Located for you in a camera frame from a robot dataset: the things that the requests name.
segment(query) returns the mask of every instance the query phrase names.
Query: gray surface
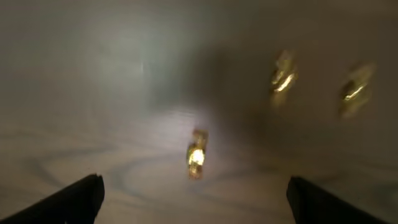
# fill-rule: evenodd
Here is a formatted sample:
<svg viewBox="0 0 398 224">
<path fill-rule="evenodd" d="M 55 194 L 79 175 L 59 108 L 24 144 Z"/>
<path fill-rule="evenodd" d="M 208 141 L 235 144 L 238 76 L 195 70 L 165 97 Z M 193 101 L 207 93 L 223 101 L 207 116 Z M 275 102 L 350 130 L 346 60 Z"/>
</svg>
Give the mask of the gray surface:
<svg viewBox="0 0 398 224">
<path fill-rule="evenodd" d="M 398 4 L 328 1 L 0 1 L 0 216 L 92 172 L 98 223 L 293 223 L 302 175 L 398 222 Z M 299 78 L 268 107 L 275 56 Z M 347 70 L 374 61 L 373 96 L 336 118 Z M 187 180 L 194 126 L 205 178 Z"/>
</svg>

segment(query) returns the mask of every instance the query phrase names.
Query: gold wrapped candy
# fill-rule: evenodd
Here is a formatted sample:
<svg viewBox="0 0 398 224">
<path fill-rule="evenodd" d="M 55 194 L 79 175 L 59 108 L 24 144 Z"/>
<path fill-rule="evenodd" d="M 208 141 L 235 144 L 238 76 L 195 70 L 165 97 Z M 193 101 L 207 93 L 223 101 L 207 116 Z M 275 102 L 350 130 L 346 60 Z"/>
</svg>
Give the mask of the gold wrapped candy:
<svg viewBox="0 0 398 224">
<path fill-rule="evenodd" d="M 286 101 L 287 92 L 297 79 L 297 66 L 292 52 L 284 50 L 276 61 L 277 71 L 271 79 L 271 104 L 279 107 Z"/>
<path fill-rule="evenodd" d="M 193 141 L 187 150 L 188 174 L 191 179 L 201 179 L 205 162 L 208 133 L 204 130 L 193 130 Z"/>
<path fill-rule="evenodd" d="M 369 81 L 375 71 L 375 64 L 367 64 L 349 74 L 349 80 L 343 86 L 340 96 L 339 114 L 342 118 L 354 116 L 368 102 L 371 96 Z"/>
</svg>

